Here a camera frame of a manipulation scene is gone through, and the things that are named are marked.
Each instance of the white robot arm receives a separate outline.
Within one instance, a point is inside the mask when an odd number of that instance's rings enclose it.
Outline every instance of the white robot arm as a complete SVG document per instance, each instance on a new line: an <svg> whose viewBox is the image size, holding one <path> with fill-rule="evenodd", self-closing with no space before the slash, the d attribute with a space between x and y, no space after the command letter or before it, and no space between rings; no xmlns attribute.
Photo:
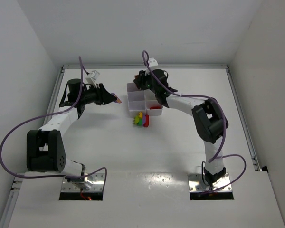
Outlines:
<svg viewBox="0 0 285 228"><path fill-rule="evenodd" d="M177 90L169 87L167 72L158 69L156 60L150 58L148 64L153 75L162 85L173 93L177 92ZM196 130L205 144L206 165L204 171L206 182L212 186L213 183L224 176L226 174L226 168L224 167L222 159L222 151L220 151L213 161L209 162L209 159L212 159L218 152L224 131L222 113L218 104L214 101L214 98L201 100L192 97L171 95L155 80L149 70L141 70L139 74L135 76L134 83L138 89L150 89L154 92L157 101L161 105L180 110L193 117Z"/></svg>
<svg viewBox="0 0 285 228"><path fill-rule="evenodd" d="M74 108L67 111L78 98L81 86L83 89L79 102ZM38 130L31 130L27 134L28 170L61 173L80 189L89 190L91 187L89 178L77 178L85 174L86 167L67 158L62 136L71 124L80 118L85 110L85 105L90 103L106 105L116 100L117 97L107 92L103 84L94 82L82 85L80 79L69 80L59 104L59 111L62 113L53 116L47 124Z"/></svg>
<svg viewBox="0 0 285 228"><path fill-rule="evenodd" d="M194 107L200 106L205 103L205 100L193 98L193 97L179 97L170 95L167 97L167 104L169 108L174 108L180 110L184 113L187 113L193 117L192 110ZM223 151L220 151L217 158L213 162L209 163L209 159L217 153L218 148L222 142L222 138L218 138L215 143L204 141L205 144L205 155L206 155L206 165L205 170L207 170L211 175L215 176L217 173L224 170L223 162Z"/></svg>

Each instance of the white table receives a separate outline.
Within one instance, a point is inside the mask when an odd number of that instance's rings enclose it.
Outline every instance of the white table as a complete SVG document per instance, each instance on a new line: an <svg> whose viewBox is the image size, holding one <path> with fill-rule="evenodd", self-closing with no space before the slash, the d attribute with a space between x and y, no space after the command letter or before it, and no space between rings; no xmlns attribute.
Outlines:
<svg viewBox="0 0 285 228"><path fill-rule="evenodd" d="M216 201L190 201L187 173L200 172L205 160L192 117L164 109L161 116L150 117L148 128L134 127L126 84L139 69L93 69L100 72L97 82L122 103L87 105L63 141L68 158L90 171L108 168L103 201L59 201L61 178L24 180L9 228L284 227L268 174L254 170L225 69L164 68L170 86L181 93L218 100L229 121L224 154L238 153L247 161L246 173L232 186L234 200ZM55 90L55 111L66 82L78 77L79 69L65 69ZM231 179L241 173L239 158L224 162Z"/></svg>

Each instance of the purple cable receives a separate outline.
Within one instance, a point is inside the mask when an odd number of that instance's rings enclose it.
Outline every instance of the purple cable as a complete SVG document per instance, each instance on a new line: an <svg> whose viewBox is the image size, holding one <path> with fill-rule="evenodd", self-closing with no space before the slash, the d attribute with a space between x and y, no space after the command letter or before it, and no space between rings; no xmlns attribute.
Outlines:
<svg viewBox="0 0 285 228"><path fill-rule="evenodd" d="M219 108L221 114L222 114L222 117L223 117L223 139L222 139L222 143L220 144L219 148L218 148L218 151L216 152L216 154L210 158L208 160L209 163L213 162L214 159L216 159L216 157L219 155L219 153L221 152L223 146L224 146L224 143L225 143L225 139L226 139L226 128L227 128L227 125L226 125L226 117L225 117L225 114L223 112L223 109L221 108L221 106L219 105L219 103L216 101L216 99L210 97L210 96L205 96L205 95L181 95L181 94L177 94L177 93L174 93L172 91L170 91L167 87L165 87L165 85L155 76L155 74L152 72L152 70L150 69L149 67L149 54L147 51L142 51L142 59L143 59L143 63L144 65L148 68L148 70L150 71L150 74L152 75L152 77L154 77L154 79L169 93L169 94L172 94L172 95L175 95L175 96L182 96L182 97L201 97L201 98L206 98L206 99L210 99L212 100Z"/></svg>
<svg viewBox="0 0 285 228"><path fill-rule="evenodd" d="M84 72L88 75L88 74L90 74L89 72L87 72L87 70L85 69L85 66L84 65L82 65L82 69L84 70Z"/></svg>
<svg viewBox="0 0 285 228"><path fill-rule="evenodd" d="M81 60L81 57L79 56L79 63L80 63L80 84L82 85L83 83L83 79L84 79L84 73L83 73L83 70L87 73L87 71L85 70L83 64L82 64L82 60ZM29 120L26 120L20 124L18 124L16 127L14 127L13 129L11 129L7 135L4 137L4 139L2 140L1 142L1 145L0 145L0 164L1 166L4 168L4 170L6 172L8 172L10 175L12 176L15 176L15 177L19 177L19 178L24 178L24 179L37 179L37 178L46 178L46 177L66 177L66 178L84 178L84 177L88 177L88 176L91 176L95 173L97 173L98 171L100 170L103 170L105 169L105 178L104 178L104 181L106 181L106 176L107 176L107 169L106 167L102 167L92 173L89 173L87 175L84 175L84 176L64 176L64 175L43 175L43 176L35 176L35 177L27 177L27 176L24 176L24 175L19 175L19 174L16 174L12 171L10 171L6 166L5 164L3 163L3 160L2 160L2 149L3 149L3 145L5 143L5 141L7 140L7 138L10 136L10 134L12 134L16 129L18 129L19 127L21 127L22 125L25 125L26 123L29 123L31 121L34 121L34 120L37 120L37 119L40 119L40 118L44 118L44 117L47 117L47 116L52 116L52 115L58 115L58 114L61 114L61 113L64 113L64 112L68 112L69 110L71 110L72 108L74 108L76 106L76 104L79 102L79 99L80 99L80 96L81 96L81 92L82 92L82 86L80 86L80 89L79 89L79 94L78 94L78 97L75 101L75 103L69 107L68 109L64 110L63 112L56 112L56 113L50 113L50 114L46 114L46 115L40 115L40 116L37 116L37 117L34 117L32 119L29 119Z"/></svg>
<svg viewBox="0 0 285 228"><path fill-rule="evenodd" d="M244 173L245 173L245 171L246 171L246 167L247 167L245 158L243 158L243 156L242 156L242 155L239 155L239 154L229 154L229 155L223 156L223 158L229 158L229 157L240 157L240 158L243 160L243 162L244 162L244 168L243 168L243 171L241 172L241 174L240 174L237 178L235 178L233 181L231 181L229 184L226 184L226 185L224 185L223 187L220 187L220 188L217 188L217 189L214 189L214 190L211 190L211 191L204 191L204 192L201 193L201 195L203 195L203 194L209 194L209 193L214 193L214 192L216 192L216 191L222 190L223 188L227 187L228 185L231 185L231 184L233 184L234 182L236 182L238 179L240 179L240 178L244 175Z"/></svg>

